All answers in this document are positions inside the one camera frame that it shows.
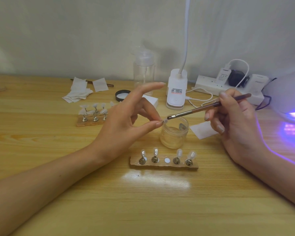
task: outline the right hand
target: right hand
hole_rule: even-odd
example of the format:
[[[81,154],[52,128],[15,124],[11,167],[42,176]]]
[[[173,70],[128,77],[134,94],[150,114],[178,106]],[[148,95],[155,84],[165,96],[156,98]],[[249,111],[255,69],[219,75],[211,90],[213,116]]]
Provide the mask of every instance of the right hand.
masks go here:
[[[267,150],[256,113],[244,99],[237,102],[233,97],[241,95],[236,89],[221,92],[221,107],[207,110],[205,120],[211,121],[212,128],[221,134],[222,142],[230,157],[246,166]]]

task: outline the white wall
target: white wall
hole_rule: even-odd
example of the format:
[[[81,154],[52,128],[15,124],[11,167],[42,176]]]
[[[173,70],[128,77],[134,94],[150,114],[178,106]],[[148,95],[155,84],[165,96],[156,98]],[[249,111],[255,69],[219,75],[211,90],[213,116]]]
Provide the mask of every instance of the white wall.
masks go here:
[[[180,67],[185,0],[0,0],[0,73],[132,79],[131,44]],[[295,0],[192,0],[188,78],[233,58],[250,73],[295,70]]]

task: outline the clear plastic bottle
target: clear plastic bottle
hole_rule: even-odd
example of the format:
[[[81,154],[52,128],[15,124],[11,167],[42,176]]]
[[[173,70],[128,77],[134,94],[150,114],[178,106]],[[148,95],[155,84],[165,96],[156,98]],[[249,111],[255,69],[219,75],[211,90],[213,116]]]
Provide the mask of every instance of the clear plastic bottle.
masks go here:
[[[133,63],[133,81],[134,87],[140,84],[154,82],[154,55],[148,49],[139,49],[136,54],[136,60]]]

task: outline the power strip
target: power strip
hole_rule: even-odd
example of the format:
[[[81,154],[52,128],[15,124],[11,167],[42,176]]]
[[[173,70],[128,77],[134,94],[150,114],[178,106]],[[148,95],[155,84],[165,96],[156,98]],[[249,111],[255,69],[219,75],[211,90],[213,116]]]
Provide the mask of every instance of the power strip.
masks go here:
[[[206,76],[199,75],[197,78],[196,85],[194,88],[203,88],[207,90],[208,92],[211,92],[213,95],[218,96],[221,91],[226,91],[229,88],[234,88],[232,86],[229,86],[228,83],[225,83],[224,85],[220,85],[215,83],[216,78],[210,78]],[[254,105],[259,105],[264,100],[264,96],[261,93],[261,90],[256,91],[246,91],[245,88],[238,87],[236,88],[238,91],[240,91],[242,94],[251,93],[251,97],[248,98],[248,102]],[[195,91],[201,92],[201,93],[207,93],[206,91],[202,89],[196,89]]]

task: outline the left hand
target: left hand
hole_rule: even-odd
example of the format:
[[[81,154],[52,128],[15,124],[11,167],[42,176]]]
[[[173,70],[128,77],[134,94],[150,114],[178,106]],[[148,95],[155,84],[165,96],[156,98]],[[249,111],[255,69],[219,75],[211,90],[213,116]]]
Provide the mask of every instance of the left hand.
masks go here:
[[[140,85],[124,101],[110,108],[105,124],[91,144],[96,145],[96,152],[105,164],[125,152],[137,139],[163,125],[155,107],[142,95],[164,86],[161,82]],[[150,121],[134,127],[138,114]]]

